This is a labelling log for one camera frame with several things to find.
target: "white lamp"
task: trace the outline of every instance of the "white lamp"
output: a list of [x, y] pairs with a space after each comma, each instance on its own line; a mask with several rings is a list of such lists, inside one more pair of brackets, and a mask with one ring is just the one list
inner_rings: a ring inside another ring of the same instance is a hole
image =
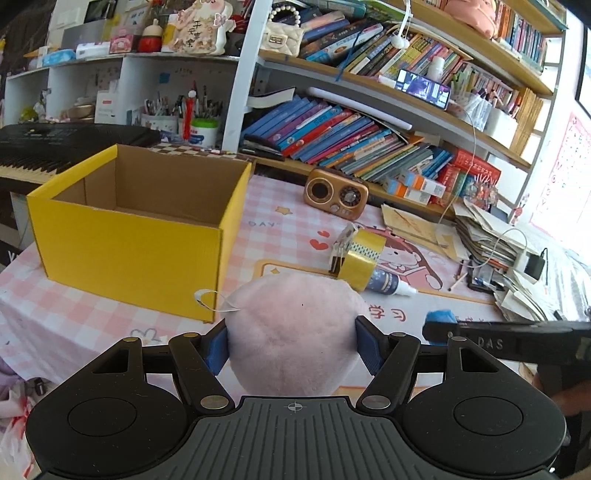
[[402, 36], [402, 32], [404, 31], [404, 27], [408, 22], [410, 17], [410, 2], [411, 0], [405, 0], [406, 4], [406, 11], [404, 12], [404, 18], [402, 19], [402, 24], [398, 29], [398, 34], [392, 37], [392, 46], [394, 48], [398, 48], [399, 50], [404, 50], [410, 46], [410, 42]]

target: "checkered tablecloth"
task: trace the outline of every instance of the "checkered tablecloth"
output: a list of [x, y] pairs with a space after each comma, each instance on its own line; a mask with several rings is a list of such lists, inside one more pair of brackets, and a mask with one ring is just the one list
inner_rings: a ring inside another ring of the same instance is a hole
[[[271, 266], [273, 269], [291, 265], [303, 270], [327, 270], [329, 246], [347, 222], [307, 206], [302, 192], [301, 186], [259, 176], [251, 178], [224, 294], [263, 274], [265, 260], [279, 265]], [[381, 212], [374, 207], [366, 207], [359, 222], [383, 228]], [[449, 273], [451, 279], [450, 272], [457, 266], [438, 261], [440, 277]], [[393, 316], [398, 315], [398, 320], [393, 320], [377, 312], [375, 319], [389, 321], [386, 328], [391, 328], [390, 331], [400, 330], [393, 324], [405, 320], [401, 317], [404, 312], [396, 313], [394, 308], [377, 305], [378, 300], [371, 298], [366, 297], [376, 308], [387, 313], [392, 310]], [[420, 314], [422, 318], [416, 319], [418, 323], [413, 327], [413, 332], [419, 334], [418, 325], [424, 319], [424, 314]], [[62, 382], [126, 336], [139, 336], [144, 345], [157, 345], [184, 332], [205, 333], [210, 328], [210, 324], [120, 303], [53, 282], [45, 275], [35, 245], [0, 274], [0, 358], [25, 379], [44, 377]], [[227, 382], [235, 383], [232, 375], [227, 373]], [[234, 386], [233, 393], [238, 395], [239, 387]]]

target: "plush toy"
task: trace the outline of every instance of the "plush toy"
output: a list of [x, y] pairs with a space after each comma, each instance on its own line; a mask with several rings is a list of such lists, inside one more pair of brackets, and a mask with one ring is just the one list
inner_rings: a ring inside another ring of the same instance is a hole
[[496, 34], [495, 0], [449, 0], [444, 12], [470, 25], [486, 38], [492, 38]]
[[332, 395], [359, 360], [363, 298], [343, 280], [304, 273], [257, 278], [226, 302], [230, 364], [250, 395]]

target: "wooden shelf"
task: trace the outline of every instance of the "wooden shelf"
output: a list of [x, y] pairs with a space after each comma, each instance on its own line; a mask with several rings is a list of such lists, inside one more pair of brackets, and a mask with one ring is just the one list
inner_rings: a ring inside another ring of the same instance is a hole
[[[297, 160], [285, 160], [285, 161], [278, 161], [272, 160], [270, 158], [263, 158], [263, 157], [252, 157], [253, 160], [256, 161], [257, 164], [266, 165], [267, 167], [278, 168], [279, 170], [285, 170], [292, 173], [296, 173], [298, 175], [303, 175], [307, 177], [312, 170], [316, 167], [314, 165], [308, 165], [307, 163], [302, 163], [301, 161]], [[376, 183], [371, 183], [365, 181], [364, 184], [367, 186], [370, 195], [374, 195], [380, 199], [387, 200], [392, 202], [393, 204], [399, 206], [402, 209], [409, 209], [414, 210], [418, 213], [422, 213], [423, 215], [430, 215], [432, 217], [439, 217], [443, 213], [443, 207], [439, 205], [422, 205], [417, 202], [413, 202], [412, 200], [407, 200], [402, 197], [396, 197], [394, 195], [390, 195], [384, 191], [384, 188], [381, 185]], [[447, 219], [453, 219], [454, 213], [453, 209], [450, 208], [445, 215]]]
[[[397, 8], [404, 8], [403, 0], [386, 1]], [[520, 4], [528, 3], [527, 0], [515, 0], [515, 2]], [[522, 64], [503, 47], [497, 45], [496, 42], [480, 35], [472, 27], [458, 22], [443, 10], [422, 3], [421, 0], [413, 0], [412, 12], [414, 19], [439, 30], [442, 34], [448, 36], [450, 41], [464, 44], [469, 49], [486, 57], [492, 63], [490, 67], [495, 69], [495, 74], [498, 76], [506, 77], [503, 74], [503, 71], [505, 71], [537, 95], [542, 97], [552, 96], [552, 90], [542, 82], [539, 74]]]
[[[445, 125], [447, 129], [453, 130], [454, 132], [460, 132], [462, 136], [469, 141], [472, 141], [474, 138], [473, 129], [466, 122], [463, 122], [430, 103], [424, 102], [423, 100], [404, 92], [394, 90], [370, 78], [345, 72], [337, 82], [335, 78], [338, 75], [338, 70], [333, 67], [269, 51], [260, 51], [259, 55], [265, 60], [265, 67], [282, 70], [281, 65], [284, 65], [290, 67], [288, 70], [289, 72], [297, 73], [302, 76], [310, 76], [310, 74], [313, 73], [315, 79], [333, 83], [343, 88], [348, 88], [349, 90], [355, 91], [357, 94], [372, 95], [374, 93], [380, 93], [385, 99], [387, 99], [390, 105], [406, 109], [407, 111], [418, 115], [428, 116], [431, 121], [436, 122], [439, 125]], [[478, 130], [476, 131], [476, 143], [478, 146], [491, 152], [494, 156], [506, 160], [520, 170], [528, 171], [530, 169], [530, 164], [523, 160], [519, 155]]]
[[537, 0], [503, 0], [542, 35], [556, 36], [566, 30], [566, 25]]

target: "pen holder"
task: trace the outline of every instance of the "pen holder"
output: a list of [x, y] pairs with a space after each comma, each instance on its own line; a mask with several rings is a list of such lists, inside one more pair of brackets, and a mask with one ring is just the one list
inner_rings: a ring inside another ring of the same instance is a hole
[[493, 108], [488, 116], [484, 133], [509, 148], [517, 131], [517, 120], [499, 108]]
[[172, 115], [146, 115], [142, 113], [141, 123], [142, 127], [148, 127], [152, 130], [160, 130], [172, 134], [178, 133], [177, 118]]
[[216, 118], [194, 118], [191, 120], [189, 143], [203, 148], [215, 148], [219, 125]]
[[492, 105], [484, 98], [473, 93], [467, 95], [459, 95], [453, 99], [457, 105], [450, 104], [447, 107], [453, 116], [472, 125], [479, 131], [483, 131], [491, 112]]

